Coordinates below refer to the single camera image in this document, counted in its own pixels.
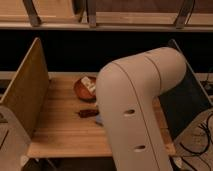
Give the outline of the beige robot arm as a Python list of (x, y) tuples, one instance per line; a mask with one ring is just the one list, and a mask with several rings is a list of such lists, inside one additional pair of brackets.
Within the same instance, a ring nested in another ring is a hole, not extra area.
[(181, 53), (161, 47), (114, 60), (96, 81), (96, 98), (117, 171), (173, 171), (153, 99), (184, 78)]

